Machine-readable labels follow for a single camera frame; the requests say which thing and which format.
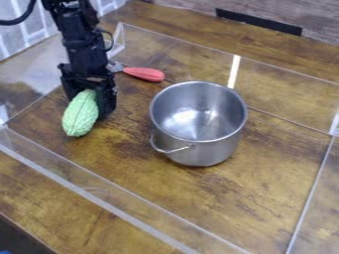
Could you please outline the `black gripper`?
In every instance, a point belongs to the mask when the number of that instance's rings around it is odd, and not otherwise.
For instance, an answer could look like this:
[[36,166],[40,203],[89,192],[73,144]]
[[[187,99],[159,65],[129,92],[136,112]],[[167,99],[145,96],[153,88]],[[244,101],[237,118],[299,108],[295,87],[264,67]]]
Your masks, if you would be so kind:
[[96,26],[97,18],[84,13],[59,14],[57,24],[69,59],[59,64],[67,98],[73,100],[83,87],[95,87],[97,119],[103,120],[116,108],[113,74],[107,69],[111,47],[104,45],[104,36],[112,34]]

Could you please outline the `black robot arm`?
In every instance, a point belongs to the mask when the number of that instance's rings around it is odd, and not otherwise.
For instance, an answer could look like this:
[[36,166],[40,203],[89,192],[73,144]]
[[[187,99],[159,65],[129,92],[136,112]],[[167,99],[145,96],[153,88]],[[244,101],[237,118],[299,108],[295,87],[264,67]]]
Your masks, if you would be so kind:
[[43,0],[43,6],[51,13],[57,29],[63,35],[68,63],[59,64],[63,88],[69,100],[89,89],[104,119],[116,108],[116,88],[113,72],[107,68],[107,52],[113,43],[104,43],[96,11],[88,0]]

